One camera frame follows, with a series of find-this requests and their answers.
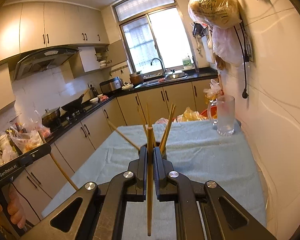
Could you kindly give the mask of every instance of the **white tile wall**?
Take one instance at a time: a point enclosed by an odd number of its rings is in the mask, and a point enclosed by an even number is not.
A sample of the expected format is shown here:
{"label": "white tile wall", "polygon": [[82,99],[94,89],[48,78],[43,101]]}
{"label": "white tile wall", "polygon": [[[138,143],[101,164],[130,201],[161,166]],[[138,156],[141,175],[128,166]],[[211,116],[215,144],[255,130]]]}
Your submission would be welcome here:
{"label": "white tile wall", "polygon": [[99,83],[107,79],[105,69],[74,79],[70,65],[53,68],[42,73],[37,73],[12,83],[16,96],[13,109],[0,115],[0,132],[8,128],[9,121],[21,114],[21,120],[27,121],[28,117],[34,118],[34,110],[44,114],[45,109],[63,106],[78,98],[92,84],[101,93]]}
{"label": "white tile wall", "polygon": [[300,16],[289,0],[238,1],[255,52],[249,97],[243,66],[229,65],[222,85],[270,189],[267,227],[286,240],[300,224]]}

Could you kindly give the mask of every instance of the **black countertop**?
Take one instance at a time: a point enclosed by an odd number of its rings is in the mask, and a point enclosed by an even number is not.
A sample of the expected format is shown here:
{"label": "black countertop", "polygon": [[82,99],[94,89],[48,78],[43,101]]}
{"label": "black countertop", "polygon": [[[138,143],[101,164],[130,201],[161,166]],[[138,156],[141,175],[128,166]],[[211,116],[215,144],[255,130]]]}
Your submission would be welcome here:
{"label": "black countertop", "polygon": [[46,142],[49,144],[52,144],[58,138],[60,138],[62,135],[64,135],[67,131],[69,131],[72,127],[77,125],[81,120],[86,118],[88,115],[92,114],[94,111],[96,111],[100,107],[104,106],[106,103],[115,99],[116,97],[128,95],[131,93],[136,93],[136,92],[140,92],[140,91],[144,91],[144,90],[149,90],[149,89],[153,89],[153,88],[163,87],[163,86],[169,86],[169,85],[175,85],[175,84],[181,84],[181,83],[186,83],[186,82],[191,82],[191,81],[211,79],[211,78],[218,77],[217,71],[210,67],[200,69],[199,73],[196,73],[194,70],[188,70],[185,72],[188,74],[188,76],[186,78],[172,80],[172,81],[165,81],[165,82],[161,82],[161,83],[155,83],[155,84],[151,84],[151,85],[147,85],[147,86],[142,86],[140,88],[131,88],[129,90],[123,90],[119,93],[116,93],[115,95],[110,96],[107,100],[105,100],[101,103],[91,104],[90,108],[85,113],[77,115],[76,119],[74,121],[72,121],[70,124],[54,131],[48,138],[46,138]]}

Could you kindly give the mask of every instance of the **kitchen cabinet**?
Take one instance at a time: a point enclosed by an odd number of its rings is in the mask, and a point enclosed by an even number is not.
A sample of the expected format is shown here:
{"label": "kitchen cabinet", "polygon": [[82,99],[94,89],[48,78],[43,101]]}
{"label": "kitchen cabinet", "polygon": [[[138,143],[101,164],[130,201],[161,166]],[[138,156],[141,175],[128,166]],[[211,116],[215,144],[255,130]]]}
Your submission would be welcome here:
{"label": "kitchen cabinet", "polygon": [[80,6],[79,16],[86,43],[109,43],[100,11]]}
{"label": "kitchen cabinet", "polygon": [[198,80],[192,82],[195,109],[199,113],[208,108],[208,105],[205,102],[205,93],[203,90],[205,88],[210,88],[210,79]]}
{"label": "kitchen cabinet", "polygon": [[171,104],[176,104],[173,118],[183,114],[189,106],[191,110],[195,110],[194,94],[191,82],[181,83],[163,87],[164,95],[170,109]]}
{"label": "kitchen cabinet", "polygon": [[79,8],[76,5],[64,4],[66,25],[70,44],[80,44],[85,42],[82,22],[79,15]]}
{"label": "kitchen cabinet", "polygon": [[0,66],[0,110],[13,106],[16,98],[12,91],[8,63]]}
{"label": "kitchen cabinet", "polygon": [[72,127],[61,138],[55,141],[55,145],[74,172],[95,151],[81,123]]}
{"label": "kitchen cabinet", "polygon": [[[60,152],[54,144],[51,145],[51,152],[67,175],[71,177],[74,172],[70,169],[68,163],[61,157]],[[30,179],[32,179],[35,184],[43,189],[51,198],[53,198],[67,183],[66,178],[63,176],[50,155],[46,155],[35,161],[28,166],[26,170]]]}
{"label": "kitchen cabinet", "polygon": [[137,93],[117,97],[117,100],[127,125],[142,124],[142,120],[137,110],[137,106],[141,106]]}
{"label": "kitchen cabinet", "polygon": [[167,100],[164,97],[162,88],[154,88],[138,92],[140,103],[147,118],[146,104],[148,103],[150,112],[150,121],[156,122],[158,119],[164,117],[169,118],[169,111],[167,107]]}
{"label": "kitchen cabinet", "polygon": [[80,77],[89,71],[100,69],[94,47],[78,47],[78,50],[79,53],[69,59],[74,78]]}
{"label": "kitchen cabinet", "polygon": [[20,19],[20,53],[47,47],[44,36],[44,3],[24,3]]}
{"label": "kitchen cabinet", "polygon": [[0,60],[20,53],[19,33],[22,4],[0,9]]}
{"label": "kitchen cabinet", "polygon": [[70,44],[69,33],[65,25],[63,3],[44,3],[44,30],[47,47]]}
{"label": "kitchen cabinet", "polygon": [[112,133],[102,108],[99,108],[90,114],[83,119],[81,123],[95,149],[97,149]]}
{"label": "kitchen cabinet", "polygon": [[[18,189],[18,191],[29,201],[31,206],[34,208],[35,212],[38,214],[40,219],[42,219],[41,212],[46,208],[46,206],[52,200],[33,180],[29,177],[29,174],[26,171],[23,171],[14,181],[13,184]],[[21,203],[23,205],[23,197],[20,197]],[[32,213],[27,213],[26,217],[31,222],[36,224],[37,220],[32,221]]]}
{"label": "kitchen cabinet", "polygon": [[102,110],[103,110],[103,113],[105,114],[105,117],[107,119],[109,119],[109,121],[111,123],[113,123],[115,127],[126,125],[126,122],[121,113],[119,103],[116,98],[111,100],[110,102],[106,103],[102,107]]}

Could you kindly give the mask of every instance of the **kitchen sink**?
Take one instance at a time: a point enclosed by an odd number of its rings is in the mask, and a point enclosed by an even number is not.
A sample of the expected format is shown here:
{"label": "kitchen sink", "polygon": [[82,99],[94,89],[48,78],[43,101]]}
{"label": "kitchen sink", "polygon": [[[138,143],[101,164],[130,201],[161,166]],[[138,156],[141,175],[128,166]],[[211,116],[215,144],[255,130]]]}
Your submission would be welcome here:
{"label": "kitchen sink", "polygon": [[186,74],[184,77],[181,77],[181,78],[168,79],[168,80],[163,80],[160,82],[159,82],[159,80],[161,80],[161,79],[155,79],[155,80],[147,81],[147,82],[144,82],[143,84],[137,85],[135,88],[150,87],[150,86],[157,85],[159,83],[172,83],[176,80],[185,79],[187,77],[188,77],[188,75]]}

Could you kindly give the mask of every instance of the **pot lid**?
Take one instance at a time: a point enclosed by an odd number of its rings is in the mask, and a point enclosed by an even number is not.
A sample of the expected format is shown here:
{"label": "pot lid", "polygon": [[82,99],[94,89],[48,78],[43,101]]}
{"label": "pot lid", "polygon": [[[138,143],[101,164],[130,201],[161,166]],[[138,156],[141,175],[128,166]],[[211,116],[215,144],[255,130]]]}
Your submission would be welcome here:
{"label": "pot lid", "polygon": [[45,118],[47,117],[49,114],[52,114],[55,111],[58,111],[60,109],[60,107],[54,108],[52,110],[49,110],[48,108],[45,110],[45,114],[43,116],[41,116],[41,118]]}
{"label": "pot lid", "polygon": [[165,79],[176,79],[184,77],[186,74],[182,70],[172,70],[171,72],[167,72],[165,75]]}

